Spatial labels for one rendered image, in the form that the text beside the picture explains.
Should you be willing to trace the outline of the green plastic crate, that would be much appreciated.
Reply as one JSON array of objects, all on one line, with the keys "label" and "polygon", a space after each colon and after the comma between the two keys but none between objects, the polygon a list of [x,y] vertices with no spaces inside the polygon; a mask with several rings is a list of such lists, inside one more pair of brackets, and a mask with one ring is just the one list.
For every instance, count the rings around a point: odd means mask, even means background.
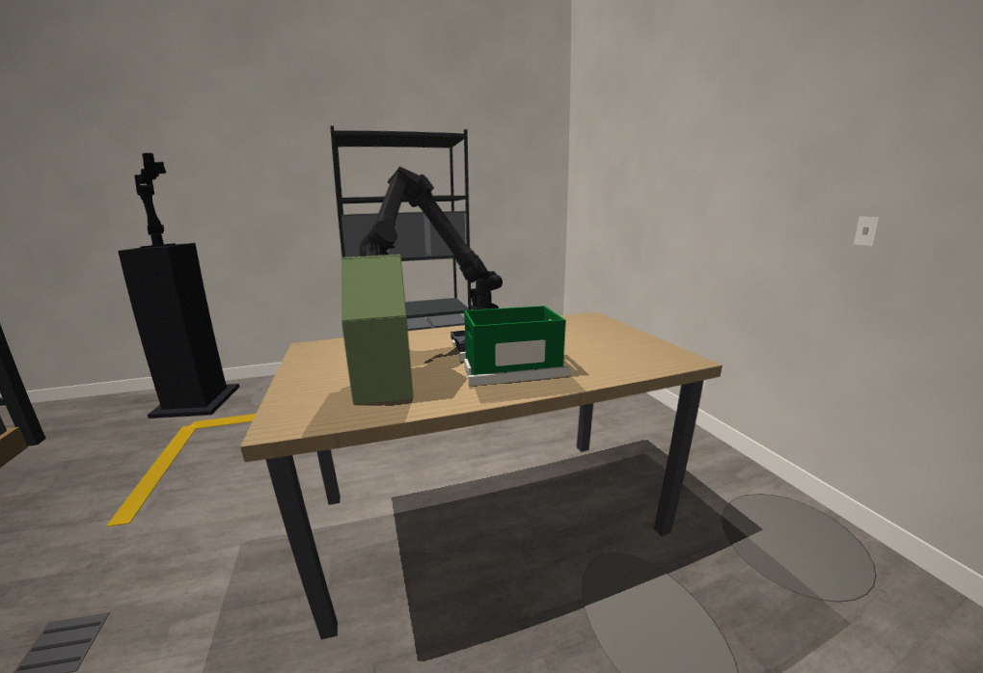
[{"label": "green plastic crate", "polygon": [[464,310],[464,319],[472,375],[563,366],[566,320],[545,306]]}]

